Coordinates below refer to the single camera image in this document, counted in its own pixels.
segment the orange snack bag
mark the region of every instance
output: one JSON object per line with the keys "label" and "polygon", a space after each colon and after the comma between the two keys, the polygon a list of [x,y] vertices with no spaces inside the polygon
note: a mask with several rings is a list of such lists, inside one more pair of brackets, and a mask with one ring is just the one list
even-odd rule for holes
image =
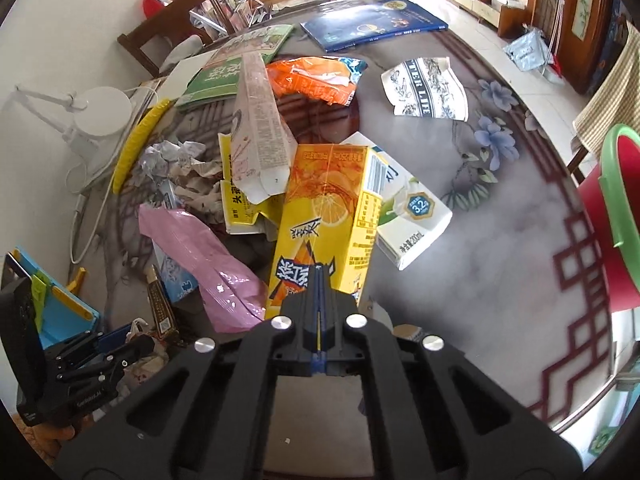
{"label": "orange snack bag", "polygon": [[267,65],[276,97],[301,93],[348,106],[367,63],[351,57],[299,57]]}

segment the white floor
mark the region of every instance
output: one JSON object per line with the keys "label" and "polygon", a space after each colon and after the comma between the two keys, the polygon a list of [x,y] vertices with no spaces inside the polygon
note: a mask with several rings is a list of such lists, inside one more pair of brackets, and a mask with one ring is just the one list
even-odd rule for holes
{"label": "white floor", "polygon": [[[587,104],[569,84],[550,83],[538,72],[521,72],[507,58],[502,48],[507,42],[498,38],[495,29],[445,0],[411,0],[449,23],[449,28],[477,50],[511,85],[545,129],[547,135],[567,164],[572,159],[570,143],[574,137],[572,122]],[[587,159],[581,165],[585,174],[596,165]]]}

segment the white desk lamp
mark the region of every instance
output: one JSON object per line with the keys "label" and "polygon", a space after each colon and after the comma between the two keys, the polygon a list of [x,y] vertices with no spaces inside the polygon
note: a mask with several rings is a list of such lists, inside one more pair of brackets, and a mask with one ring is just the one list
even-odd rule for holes
{"label": "white desk lamp", "polygon": [[20,100],[27,110],[62,134],[71,151],[84,162],[87,177],[101,171],[107,163],[131,117],[129,98],[122,90],[110,86],[92,88],[77,96],[43,94],[24,85],[15,88],[18,94],[58,104],[71,113],[71,126],[66,126],[44,116],[27,99]]}

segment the qr code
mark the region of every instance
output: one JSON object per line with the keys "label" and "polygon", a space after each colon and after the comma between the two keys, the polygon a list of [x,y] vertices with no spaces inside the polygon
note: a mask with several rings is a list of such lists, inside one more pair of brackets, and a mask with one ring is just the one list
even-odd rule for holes
{"label": "qr code", "polygon": [[163,334],[164,332],[166,332],[167,330],[169,330],[171,328],[171,320],[169,320],[168,317],[165,317],[161,322],[160,322],[160,333]]}

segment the plastic bucket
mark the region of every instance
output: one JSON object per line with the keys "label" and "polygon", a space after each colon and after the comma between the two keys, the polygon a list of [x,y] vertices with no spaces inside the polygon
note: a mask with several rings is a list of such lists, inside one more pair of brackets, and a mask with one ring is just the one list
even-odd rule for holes
{"label": "plastic bucket", "polygon": [[602,251],[610,310],[640,306],[640,136],[614,126],[578,192]]}

